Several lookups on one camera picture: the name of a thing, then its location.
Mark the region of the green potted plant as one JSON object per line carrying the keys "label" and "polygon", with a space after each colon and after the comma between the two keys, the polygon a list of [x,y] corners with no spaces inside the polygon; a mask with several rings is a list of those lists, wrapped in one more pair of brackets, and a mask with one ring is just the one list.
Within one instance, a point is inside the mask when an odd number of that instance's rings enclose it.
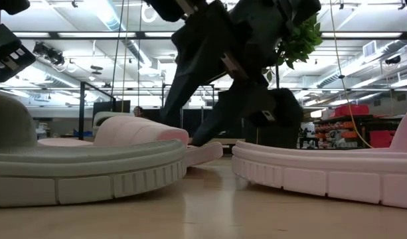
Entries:
{"label": "green potted plant", "polygon": [[256,126],[252,123],[254,116],[245,119],[245,142],[269,147],[296,148],[303,109],[290,89],[280,87],[279,67],[286,64],[290,69],[294,69],[295,62],[307,62],[315,47],[323,42],[320,27],[315,13],[295,25],[292,34],[275,47],[275,58],[270,67],[274,67],[276,71],[267,72],[269,79],[276,77],[276,88],[269,91],[276,101],[276,107],[271,112],[274,121],[270,125]]}

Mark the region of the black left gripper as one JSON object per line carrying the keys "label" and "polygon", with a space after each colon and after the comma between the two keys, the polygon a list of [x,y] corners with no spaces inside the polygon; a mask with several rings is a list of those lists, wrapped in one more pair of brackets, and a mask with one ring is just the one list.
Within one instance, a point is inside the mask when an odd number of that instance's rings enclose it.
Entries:
{"label": "black left gripper", "polygon": [[21,40],[4,24],[0,24],[0,83],[23,71],[36,61]]}

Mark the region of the black background monitor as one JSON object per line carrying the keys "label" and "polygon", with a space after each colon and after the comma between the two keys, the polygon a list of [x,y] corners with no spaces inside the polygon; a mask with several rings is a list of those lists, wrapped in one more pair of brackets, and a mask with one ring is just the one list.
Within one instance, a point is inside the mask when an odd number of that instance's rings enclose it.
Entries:
{"label": "black background monitor", "polygon": [[95,102],[93,105],[93,116],[99,112],[131,112],[131,102],[129,100],[109,102]]}

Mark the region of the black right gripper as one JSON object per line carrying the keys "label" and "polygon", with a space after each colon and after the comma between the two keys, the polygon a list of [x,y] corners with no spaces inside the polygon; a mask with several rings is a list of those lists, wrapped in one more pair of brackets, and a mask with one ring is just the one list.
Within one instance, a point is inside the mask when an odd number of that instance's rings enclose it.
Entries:
{"label": "black right gripper", "polygon": [[[228,9],[222,0],[146,0],[167,22],[183,20],[171,37],[177,69],[161,109],[161,120],[180,125],[181,108],[201,85],[229,75],[257,80],[274,61],[274,48],[289,34],[289,0],[239,0]],[[275,121],[276,100],[256,83],[235,82],[218,97],[197,129],[192,145],[204,145],[242,118],[255,126]]]}

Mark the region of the black ceiling-hung device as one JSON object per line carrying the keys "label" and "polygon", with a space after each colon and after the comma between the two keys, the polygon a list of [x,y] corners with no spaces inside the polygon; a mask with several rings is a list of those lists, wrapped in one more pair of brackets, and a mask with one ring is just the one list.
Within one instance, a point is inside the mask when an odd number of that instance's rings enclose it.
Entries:
{"label": "black ceiling-hung device", "polygon": [[61,51],[46,46],[43,42],[36,42],[33,53],[39,57],[48,60],[51,64],[56,66],[62,66],[65,63],[65,59]]}

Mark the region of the wooden shelf with black frame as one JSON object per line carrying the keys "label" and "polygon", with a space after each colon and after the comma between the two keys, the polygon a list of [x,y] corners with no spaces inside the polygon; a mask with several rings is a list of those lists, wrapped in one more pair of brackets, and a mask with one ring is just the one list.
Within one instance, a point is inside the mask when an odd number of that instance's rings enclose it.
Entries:
{"label": "wooden shelf with black frame", "polygon": [[[79,104],[79,115],[78,115],[78,139],[84,139],[84,114],[85,114],[85,92],[89,90],[95,90],[109,98],[109,103],[111,103],[111,111],[116,110],[116,98],[113,97],[111,94],[91,85],[88,82],[81,82],[80,83],[80,104]],[[223,145],[228,145],[232,147],[238,139],[233,138],[214,138],[211,140],[212,142],[219,142]]]}

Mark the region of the storage rack with orange bins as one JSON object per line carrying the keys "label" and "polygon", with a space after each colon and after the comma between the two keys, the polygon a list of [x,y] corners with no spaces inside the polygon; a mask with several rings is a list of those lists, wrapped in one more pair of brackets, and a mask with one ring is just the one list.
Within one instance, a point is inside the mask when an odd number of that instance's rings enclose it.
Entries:
{"label": "storage rack with orange bins", "polygon": [[341,116],[316,121],[315,137],[323,149],[368,149],[370,131],[396,131],[402,116]]}

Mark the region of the red storage bin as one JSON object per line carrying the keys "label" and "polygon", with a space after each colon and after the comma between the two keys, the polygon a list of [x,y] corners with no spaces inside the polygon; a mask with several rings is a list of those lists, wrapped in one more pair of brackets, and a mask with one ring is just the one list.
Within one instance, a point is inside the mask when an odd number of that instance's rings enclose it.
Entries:
{"label": "red storage bin", "polygon": [[394,130],[370,131],[370,145],[373,148],[390,147],[395,133]]}
{"label": "red storage bin", "polygon": [[364,104],[351,104],[351,105],[342,105],[335,108],[334,116],[341,117],[341,116],[363,116],[369,115],[369,108],[367,105]]}

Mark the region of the pink rubber slide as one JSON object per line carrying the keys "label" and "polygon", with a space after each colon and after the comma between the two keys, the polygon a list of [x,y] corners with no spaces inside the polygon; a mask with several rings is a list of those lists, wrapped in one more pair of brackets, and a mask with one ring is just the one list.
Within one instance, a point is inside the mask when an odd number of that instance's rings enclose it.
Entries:
{"label": "pink rubber slide", "polygon": [[253,183],[407,208],[407,112],[386,148],[302,150],[238,141],[232,152],[233,172]]}
{"label": "pink rubber slide", "polygon": [[170,139],[179,139],[187,147],[185,155],[187,167],[214,161],[223,156],[222,144],[219,142],[192,146],[189,144],[189,134],[186,130],[133,116],[113,116],[106,119],[98,128],[93,142],[59,137],[40,139],[38,144],[63,147],[109,147]]}

